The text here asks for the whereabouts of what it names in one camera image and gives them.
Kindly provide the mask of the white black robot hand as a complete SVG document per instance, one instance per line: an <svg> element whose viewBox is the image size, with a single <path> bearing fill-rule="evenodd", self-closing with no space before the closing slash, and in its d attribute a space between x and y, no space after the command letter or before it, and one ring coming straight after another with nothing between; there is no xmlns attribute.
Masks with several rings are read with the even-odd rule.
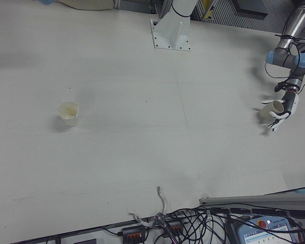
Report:
<svg viewBox="0 0 305 244"><path fill-rule="evenodd" d="M265 110L263 114L274 119L267 128L275 132L283 122L296 112L298 102L299 95L292 90L285 92L280 100L262 101L261 103L265 106L261 111Z"/></svg>

